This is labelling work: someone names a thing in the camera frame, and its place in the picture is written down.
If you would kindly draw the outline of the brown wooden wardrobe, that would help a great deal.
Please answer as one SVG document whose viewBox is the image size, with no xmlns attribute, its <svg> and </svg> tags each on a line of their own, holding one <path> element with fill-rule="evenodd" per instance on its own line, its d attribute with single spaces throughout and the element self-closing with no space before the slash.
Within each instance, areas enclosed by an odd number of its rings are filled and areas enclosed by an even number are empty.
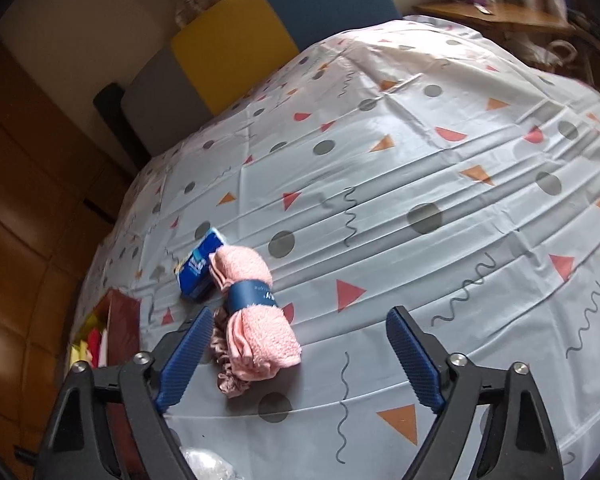
<svg viewBox="0 0 600 480">
<path fill-rule="evenodd" d="M 130 177 L 0 40 L 0 455 L 38 447 L 76 295 Z"/>
</svg>

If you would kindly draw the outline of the red gold storage box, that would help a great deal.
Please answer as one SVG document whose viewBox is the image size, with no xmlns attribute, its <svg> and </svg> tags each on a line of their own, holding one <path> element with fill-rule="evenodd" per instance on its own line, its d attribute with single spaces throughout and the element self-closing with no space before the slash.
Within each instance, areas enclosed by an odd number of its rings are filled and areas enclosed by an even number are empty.
<svg viewBox="0 0 600 480">
<path fill-rule="evenodd" d="M 71 336 L 70 364 L 82 360 L 94 367 L 86 342 L 94 327 L 102 332 L 98 367 L 123 364 L 140 351 L 140 302 L 110 288 Z"/>
</svg>

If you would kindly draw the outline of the pink towel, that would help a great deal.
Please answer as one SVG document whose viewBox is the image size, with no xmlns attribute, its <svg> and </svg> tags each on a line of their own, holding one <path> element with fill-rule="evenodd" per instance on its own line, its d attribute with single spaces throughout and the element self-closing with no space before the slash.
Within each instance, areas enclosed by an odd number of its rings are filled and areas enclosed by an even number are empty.
<svg viewBox="0 0 600 480">
<path fill-rule="evenodd" d="M 246 382 L 274 378 L 301 362 L 301 346 L 273 295 L 268 265 L 254 249 L 223 245 L 210 272 L 228 314 L 226 340 L 234 373 Z"/>
</svg>

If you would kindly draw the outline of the clear plastic bag bundle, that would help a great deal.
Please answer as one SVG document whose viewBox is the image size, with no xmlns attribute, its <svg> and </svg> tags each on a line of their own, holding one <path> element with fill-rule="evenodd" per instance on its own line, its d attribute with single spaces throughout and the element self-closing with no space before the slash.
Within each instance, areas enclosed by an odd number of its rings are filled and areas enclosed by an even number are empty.
<svg viewBox="0 0 600 480">
<path fill-rule="evenodd" d="M 233 465 L 221 456 L 204 448 L 181 448 L 189 468 L 198 480 L 238 480 Z"/>
</svg>

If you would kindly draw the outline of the grey yellow blue headboard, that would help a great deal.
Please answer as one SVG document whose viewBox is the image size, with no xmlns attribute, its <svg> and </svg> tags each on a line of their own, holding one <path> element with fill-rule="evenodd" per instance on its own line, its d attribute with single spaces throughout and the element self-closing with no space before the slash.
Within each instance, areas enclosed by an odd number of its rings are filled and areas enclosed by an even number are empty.
<svg viewBox="0 0 600 480">
<path fill-rule="evenodd" d="M 393 0 L 221 0 L 180 30 L 127 87 L 93 104 L 137 168 L 234 108 L 312 44 L 397 20 Z"/>
</svg>

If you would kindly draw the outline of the patterned grey bed sheet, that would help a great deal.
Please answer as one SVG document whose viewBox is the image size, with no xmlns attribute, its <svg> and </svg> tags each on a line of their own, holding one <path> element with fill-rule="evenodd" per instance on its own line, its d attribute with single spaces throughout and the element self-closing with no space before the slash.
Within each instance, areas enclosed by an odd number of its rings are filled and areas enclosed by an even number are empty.
<svg viewBox="0 0 600 480">
<path fill-rule="evenodd" d="M 476 364 L 526 362 L 564 474 L 600 456 L 600 94 L 466 27 L 404 18 L 307 48 L 156 156 L 86 274 L 181 323 L 175 267 L 208 229 L 255 249 L 299 366 L 227 399 L 210 361 L 166 419 L 246 479 L 399 479 L 434 416 L 385 332 L 406 307 Z"/>
</svg>

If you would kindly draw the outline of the blue tissue pack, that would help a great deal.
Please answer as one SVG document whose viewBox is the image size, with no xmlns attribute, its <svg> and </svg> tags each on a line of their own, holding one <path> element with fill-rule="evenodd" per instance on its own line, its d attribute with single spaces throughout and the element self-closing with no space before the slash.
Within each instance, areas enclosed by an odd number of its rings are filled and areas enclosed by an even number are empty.
<svg viewBox="0 0 600 480">
<path fill-rule="evenodd" d="M 224 236 L 215 228 L 204 233 L 199 244 L 176 268 L 178 286 L 185 299 L 197 300 L 211 286 L 211 255 L 225 244 Z"/>
</svg>

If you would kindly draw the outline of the wooden side table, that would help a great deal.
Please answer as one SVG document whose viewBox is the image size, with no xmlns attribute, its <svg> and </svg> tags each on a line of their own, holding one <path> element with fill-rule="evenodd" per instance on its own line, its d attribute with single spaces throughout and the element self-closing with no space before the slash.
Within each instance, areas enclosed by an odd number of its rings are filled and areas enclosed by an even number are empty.
<svg viewBox="0 0 600 480">
<path fill-rule="evenodd" d="M 497 32 L 537 32 L 559 36 L 574 33 L 574 27 L 562 18 L 511 3 L 492 4 L 486 8 L 488 14 L 468 3 L 454 2 L 420 4 L 414 6 L 414 10 L 419 14 Z"/>
</svg>

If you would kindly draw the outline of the red plush ball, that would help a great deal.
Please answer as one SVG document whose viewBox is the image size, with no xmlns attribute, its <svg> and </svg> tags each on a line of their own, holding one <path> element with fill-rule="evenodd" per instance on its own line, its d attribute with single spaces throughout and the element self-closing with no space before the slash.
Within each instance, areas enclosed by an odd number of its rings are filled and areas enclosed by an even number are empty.
<svg viewBox="0 0 600 480">
<path fill-rule="evenodd" d="M 94 367 L 98 367 L 100 346 L 102 345 L 102 332 L 94 327 L 87 335 L 87 351 L 91 357 L 91 363 Z"/>
</svg>

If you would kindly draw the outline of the pink satin scrunchie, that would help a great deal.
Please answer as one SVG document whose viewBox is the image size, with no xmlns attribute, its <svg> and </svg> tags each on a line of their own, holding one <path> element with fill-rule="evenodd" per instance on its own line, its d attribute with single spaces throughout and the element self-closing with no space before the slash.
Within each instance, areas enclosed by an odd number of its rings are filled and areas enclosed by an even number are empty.
<svg viewBox="0 0 600 480">
<path fill-rule="evenodd" d="M 227 399 L 234 399 L 249 390 L 250 382 L 238 378 L 234 373 L 232 364 L 230 364 L 226 340 L 227 322 L 228 314 L 223 307 L 220 307 L 213 315 L 213 328 L 209 347 L 212 358 L 220 367 L 218 388 Z"/>
</svg>

